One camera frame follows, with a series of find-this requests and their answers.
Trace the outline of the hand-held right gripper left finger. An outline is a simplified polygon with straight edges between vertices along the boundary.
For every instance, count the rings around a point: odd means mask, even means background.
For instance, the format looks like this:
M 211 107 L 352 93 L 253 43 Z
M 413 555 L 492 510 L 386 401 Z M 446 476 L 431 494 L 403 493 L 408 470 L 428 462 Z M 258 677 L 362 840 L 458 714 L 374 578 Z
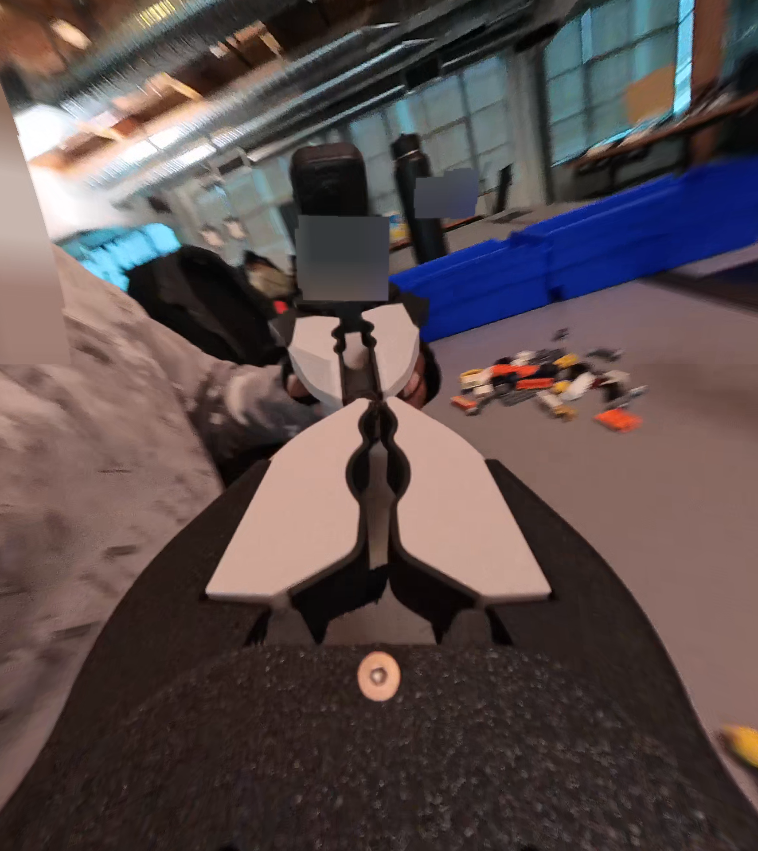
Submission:
M 209 599 L 273 603 L 359 554 L 371 445 L 365 428 L 374 412 L 358 399 L 275 454 L 206 586 Z

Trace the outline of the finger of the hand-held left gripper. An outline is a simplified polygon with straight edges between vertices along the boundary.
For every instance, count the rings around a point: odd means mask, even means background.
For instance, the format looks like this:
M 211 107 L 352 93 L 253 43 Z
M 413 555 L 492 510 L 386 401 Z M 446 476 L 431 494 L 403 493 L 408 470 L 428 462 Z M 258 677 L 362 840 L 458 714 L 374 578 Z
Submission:
M 371 326 L 376 394 L 397 397 L 409 383 L 420 355 L 420 332 L 404 304 L 382 304 L 363 312 Z
M 297 313 L 287 346 L 293 372 L 325 407 L 352 402 L 342 360 L 342 325 L 337 316 Z

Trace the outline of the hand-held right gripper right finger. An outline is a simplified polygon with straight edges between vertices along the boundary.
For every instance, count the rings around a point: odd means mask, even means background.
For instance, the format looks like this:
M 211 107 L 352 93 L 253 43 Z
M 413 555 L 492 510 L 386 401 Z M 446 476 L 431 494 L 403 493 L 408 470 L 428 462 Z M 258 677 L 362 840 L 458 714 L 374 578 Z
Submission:
M 552 592 L 484 456 L 448 426 L 399 399 L 391 447 L 406 463 L 396 529 L 406 556 L 485 604 Z

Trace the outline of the pile of lego pieces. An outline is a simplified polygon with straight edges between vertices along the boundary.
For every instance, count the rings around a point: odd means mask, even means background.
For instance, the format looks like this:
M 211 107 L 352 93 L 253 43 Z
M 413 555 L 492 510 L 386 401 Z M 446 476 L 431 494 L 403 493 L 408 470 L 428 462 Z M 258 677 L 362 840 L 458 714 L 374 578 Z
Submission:
M 565 346 L 568 337 L 569 330 L 561 328 L 551 347 L 518 351 L 460 373 L 450 406 L 474 417 L 489 405 L 511 408 L 533 402 L 550 419 L 571 421 L 576 404 L 598 392 L 601 407 L 593 417 L 598 425 L 621 434 L 640 429 L 643 419 L 632 406 L 648 387 L 633 385 L 629 372 L 619 368 L 625 351 L 598 346 L 576 353 Z

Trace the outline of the person's left forearm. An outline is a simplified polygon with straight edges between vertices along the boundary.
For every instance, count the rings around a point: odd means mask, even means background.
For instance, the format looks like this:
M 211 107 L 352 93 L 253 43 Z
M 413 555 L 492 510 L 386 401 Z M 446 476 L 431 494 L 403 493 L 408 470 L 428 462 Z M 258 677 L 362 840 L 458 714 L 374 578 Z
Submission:
M 288 442 L 325 416 L 289 363 L 238 365 L 190 346 L 164 371 L 215 461 Z

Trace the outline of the person's left hand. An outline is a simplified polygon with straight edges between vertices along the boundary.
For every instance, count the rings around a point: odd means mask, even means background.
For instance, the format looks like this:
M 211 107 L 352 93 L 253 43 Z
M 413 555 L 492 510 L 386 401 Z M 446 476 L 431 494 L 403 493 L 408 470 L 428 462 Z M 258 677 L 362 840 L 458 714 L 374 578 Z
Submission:
M 432 348 L 422 344 L 416 365 L 398 398 L 422 410 L 440 392 L 442 372 Z

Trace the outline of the black water bottle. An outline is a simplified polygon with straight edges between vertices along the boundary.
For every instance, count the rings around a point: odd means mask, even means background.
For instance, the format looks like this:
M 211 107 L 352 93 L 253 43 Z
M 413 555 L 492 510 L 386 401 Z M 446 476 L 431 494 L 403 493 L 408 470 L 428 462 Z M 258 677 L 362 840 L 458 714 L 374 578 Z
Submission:
M 410 234 L 416 263 L 423 265 L 448 253 L 442 219 L 434 214 L 434 176 L 421 138 L 402 133 L 391 145 L 395 184 Z

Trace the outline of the light mottled cloth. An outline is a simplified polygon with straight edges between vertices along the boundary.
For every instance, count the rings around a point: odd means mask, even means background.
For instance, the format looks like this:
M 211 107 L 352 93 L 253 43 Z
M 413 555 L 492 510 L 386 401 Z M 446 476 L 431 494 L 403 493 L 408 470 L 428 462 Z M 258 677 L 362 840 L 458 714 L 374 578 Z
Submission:
M 183 524 L 219 494 L 190 415 L 234 374 L 54 247 L 68 365 L 0 367 L 0 753 Z

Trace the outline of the silver ceiling duct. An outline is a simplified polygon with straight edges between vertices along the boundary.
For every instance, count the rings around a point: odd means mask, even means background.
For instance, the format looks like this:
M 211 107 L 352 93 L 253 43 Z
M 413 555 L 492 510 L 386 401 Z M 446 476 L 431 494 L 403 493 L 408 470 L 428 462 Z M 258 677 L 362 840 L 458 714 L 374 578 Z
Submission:
M 549 2 L 144 2 L 81 58 L 45 82 L 28 82 L 34 105 L 51 109 L 57 131 L 34 143 L 35 160 L 79 135 L 113 131 L 144 107 L 148 90 L 171 78 L 203 99 L 227 101 L 237 84 L 244 113 L 271 102 L 291 79 L 308 82 L 359 64 L 403 37 L 466 41 L 503 23 L 528 27 Z

